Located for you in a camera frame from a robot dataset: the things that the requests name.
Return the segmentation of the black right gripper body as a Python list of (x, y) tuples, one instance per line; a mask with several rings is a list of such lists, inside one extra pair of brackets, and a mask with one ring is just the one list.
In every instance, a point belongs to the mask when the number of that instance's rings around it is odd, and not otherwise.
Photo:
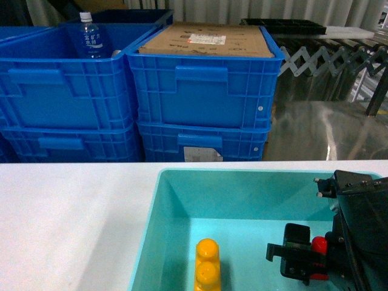
[(335, 212), (326, 268), (343, 290), (387, 290), (387, 178), (336, 170), (315, 179)]

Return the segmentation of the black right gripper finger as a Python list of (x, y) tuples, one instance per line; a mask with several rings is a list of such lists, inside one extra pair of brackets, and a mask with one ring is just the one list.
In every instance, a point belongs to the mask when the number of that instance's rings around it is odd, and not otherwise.
[(286, 278), (324, 274), (324, 254), (313, 251), (308, 226), (287, 223), (283, 244), (267, 244), (266, 260), (272, 262), (275, 256), (281, 258), (280, 273)]

